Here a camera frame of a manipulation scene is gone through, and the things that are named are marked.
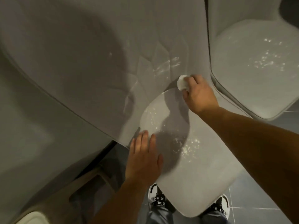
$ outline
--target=person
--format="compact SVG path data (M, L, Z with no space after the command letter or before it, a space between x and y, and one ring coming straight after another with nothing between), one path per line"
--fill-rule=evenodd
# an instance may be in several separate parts
M212 88L200 75L185 80L189 92L184 90L182 95L189 109L218 134L290 221L299 223L299 135L221 108ZM171 205L155 184L163 166L155 140L153 134L148 143L147 131L132 140L125 182L91 224L135 224L148 188L147 224L173 223ZM223 195L199 218L204 224L224 224L228 216L229 203Z

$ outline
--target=shoe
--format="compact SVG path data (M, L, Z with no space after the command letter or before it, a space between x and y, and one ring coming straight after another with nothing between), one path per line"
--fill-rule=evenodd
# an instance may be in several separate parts
M165 196L156 183L151 185L151 187L149 188L147 198L150 209L153 206L165 206Z
M229 217L230 205L228 202L228 198L225 194L222 194L207 210L199 215L201 218L202 216L210 213L212 211L219 211L225 215L226 219Z

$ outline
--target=finger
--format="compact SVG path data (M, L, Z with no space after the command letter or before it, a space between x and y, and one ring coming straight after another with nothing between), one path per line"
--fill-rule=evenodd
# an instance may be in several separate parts
M162 173L163 162L164 162L163 155L162 155L162 154L159 154L159 156L158 156L158 160L157 160L157 165L158 165L158 170L159 170L159 173L160 173L160 174Z
M183 90L183 98L185 100L185 102L187 102L188 98L189 98L189 92L187 90Z
M148 131L144 131L142 134L142 139L141 139L141 148L140 151L141 152L148 152L148 139L149 139L149 132Z
M134 151L134 153L140 152L141 139L142 139L142 132L138 134L138 137L137 137L137 139L135 141L135 151Z
M200 84L204 81L204 78L201 75L191 75L191 76L195 79L197 84Z
M134 154L135 138L132 139L130 145L130 154Z
M155 155L157 155L156 136L155 136L155 134L152 134L151 137L150 137L149 152L154 153Z
M197 82L193 77L185 77L184 80L188 83L190 90L197 85Z

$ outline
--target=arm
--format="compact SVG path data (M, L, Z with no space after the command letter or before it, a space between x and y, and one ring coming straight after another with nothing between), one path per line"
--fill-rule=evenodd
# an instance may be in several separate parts
M239 162L285 215L299 223L299 135L219 107L200 76L185 78L183 97L194 113L223 140Z
M163 157L157 155L155 135L151 136L148 146L148 131L140 133L130 146L125 182L90 224L135 224L144 195L160 176L162 165Z

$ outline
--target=gray pants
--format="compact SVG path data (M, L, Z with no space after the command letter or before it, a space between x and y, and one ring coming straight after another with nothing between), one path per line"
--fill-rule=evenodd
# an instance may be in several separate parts
M224 214L219 211L212 211L202 218L200 218L200 224L229 224ZM172 213L165 207L155 206L147 215L146 224L173 224Z

